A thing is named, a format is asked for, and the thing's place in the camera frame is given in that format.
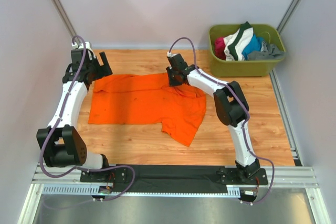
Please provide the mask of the orange t shirt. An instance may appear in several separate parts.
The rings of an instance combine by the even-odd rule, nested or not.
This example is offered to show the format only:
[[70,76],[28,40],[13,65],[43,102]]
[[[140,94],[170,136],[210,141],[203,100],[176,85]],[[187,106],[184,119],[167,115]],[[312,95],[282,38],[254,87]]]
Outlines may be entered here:
[[206,112],[206,95],[167,74],[118,74],[95,82],[89,124],[162,125],[162,132],[189,147]]

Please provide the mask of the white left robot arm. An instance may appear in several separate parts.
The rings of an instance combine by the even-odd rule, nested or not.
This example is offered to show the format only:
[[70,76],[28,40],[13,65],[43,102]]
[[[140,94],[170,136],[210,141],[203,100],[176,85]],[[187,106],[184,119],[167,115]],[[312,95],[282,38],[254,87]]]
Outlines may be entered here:
[[71,51],[71,63],[62,78],[62,95],[48,126],[37,131],[42,160],[47,167],[81,167],[92,170],[93,178],[104,183],[110,178],[105,155],[88,151],[76,130],[80,108],[90,85],[112,75],[105,52],[97,57],[80,46]]

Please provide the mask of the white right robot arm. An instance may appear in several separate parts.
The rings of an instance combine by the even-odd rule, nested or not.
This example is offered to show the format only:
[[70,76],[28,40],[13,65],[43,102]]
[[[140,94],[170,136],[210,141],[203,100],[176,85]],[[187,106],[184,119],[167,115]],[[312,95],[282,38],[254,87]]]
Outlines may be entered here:
[[195,65],[188,65],[181,54],[168,52],[167,59],[170,63],[166,68],[169,85],[186,84],[210,95],[214,99],[218,119],[229,129],[235,147],[236,168],[221,168],[222,181],[259,184],[262,179],[260,162],[250,147],[248,133],[249,106],[239,83],[215,79]]

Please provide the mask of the magenta shirt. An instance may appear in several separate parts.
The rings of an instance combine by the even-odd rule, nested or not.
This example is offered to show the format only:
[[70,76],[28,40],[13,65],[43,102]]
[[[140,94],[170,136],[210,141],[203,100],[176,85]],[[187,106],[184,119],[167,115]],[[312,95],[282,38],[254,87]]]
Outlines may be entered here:
[[226,60],[226,55],[224,53],[225,50],[225,42],[223,37],[219,37],[214,42],[214,50],[215,56],[221,60]]

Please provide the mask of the white and green shirt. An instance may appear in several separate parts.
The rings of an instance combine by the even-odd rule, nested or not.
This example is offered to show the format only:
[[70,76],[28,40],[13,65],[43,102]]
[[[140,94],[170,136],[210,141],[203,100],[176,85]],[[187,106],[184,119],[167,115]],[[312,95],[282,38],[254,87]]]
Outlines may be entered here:
[[243,50],[251,42],[254,29],[249,22],[240,25],[238,31],[224,37],[226,61],[244,61]]

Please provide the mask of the blue shirt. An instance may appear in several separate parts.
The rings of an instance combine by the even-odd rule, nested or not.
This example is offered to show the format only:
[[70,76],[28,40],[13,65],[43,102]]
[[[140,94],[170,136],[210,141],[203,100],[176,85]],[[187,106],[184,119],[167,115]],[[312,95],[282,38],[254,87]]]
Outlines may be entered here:
[[264,39],[262,37],[257,37],[254,34],[249,44],[242,51],[242,55],[244,56],[244,59],[248,60],[248,55],[253,51],[261,51],[263,41]]

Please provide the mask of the grey shirt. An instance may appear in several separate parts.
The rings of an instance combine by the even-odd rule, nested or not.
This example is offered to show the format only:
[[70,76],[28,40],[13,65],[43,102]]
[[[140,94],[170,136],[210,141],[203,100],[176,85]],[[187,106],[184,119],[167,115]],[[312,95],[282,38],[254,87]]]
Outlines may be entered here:
[[275,44],[264,44],[263,50],[252,51],[247,55],[248,60],[278,60],[285,56],[286,52],[282,51]]

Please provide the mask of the olive green plastic bin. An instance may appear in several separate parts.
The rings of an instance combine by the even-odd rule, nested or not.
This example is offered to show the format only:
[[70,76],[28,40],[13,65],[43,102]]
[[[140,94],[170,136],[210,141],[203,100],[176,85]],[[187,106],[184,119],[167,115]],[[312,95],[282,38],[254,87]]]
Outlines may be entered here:
[[[267,24],[252,24],[256,36],[266,42],[276,45],[281,51],[286,51],[278,30]],[[215,40],[226,37],[238,31],[240,24],[219,24],[210,27],[208,31],[208,64],[210,72],[215,77],[264,77],[284,60],[248,60],[226,61],[215,56]]]

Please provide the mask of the left aluminium corner post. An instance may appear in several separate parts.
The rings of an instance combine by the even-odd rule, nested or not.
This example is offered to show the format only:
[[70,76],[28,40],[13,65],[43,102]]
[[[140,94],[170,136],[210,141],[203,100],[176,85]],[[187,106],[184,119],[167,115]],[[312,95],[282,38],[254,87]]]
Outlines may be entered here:
[[60,16],[68,34],[70,35],[71,38],[77,35],[77,32],[70,21],[70,18],[67,15],[67,12],[65,8],[63,7],[63,4],[61,3],[60,0],[51,0],[52,4],[54,5],[58,15]]

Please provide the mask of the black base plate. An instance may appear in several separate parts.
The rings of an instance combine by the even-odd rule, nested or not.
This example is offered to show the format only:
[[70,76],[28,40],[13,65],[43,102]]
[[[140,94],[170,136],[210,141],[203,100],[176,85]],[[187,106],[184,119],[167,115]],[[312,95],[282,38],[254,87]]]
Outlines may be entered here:
[[104,172],[82,172],[80,181],[112,185],[113,192],[131,186],[130,193],[219,194],[228,185],[266,186],[266,170],[246,172],[238,167],[196,165],[121,165]]

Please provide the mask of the aluminium front rail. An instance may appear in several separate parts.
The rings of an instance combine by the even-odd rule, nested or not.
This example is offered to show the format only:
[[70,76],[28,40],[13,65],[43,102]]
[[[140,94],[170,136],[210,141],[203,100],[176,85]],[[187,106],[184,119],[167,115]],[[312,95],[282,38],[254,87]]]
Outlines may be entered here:
[[[61,178],[51,178],[45,175],[40,166],[36,167],[32,178],[33,184],[80,184],[81,172],[74,170]],[[273,181],[274,188],[319,188],[312,167],[276,166]]]

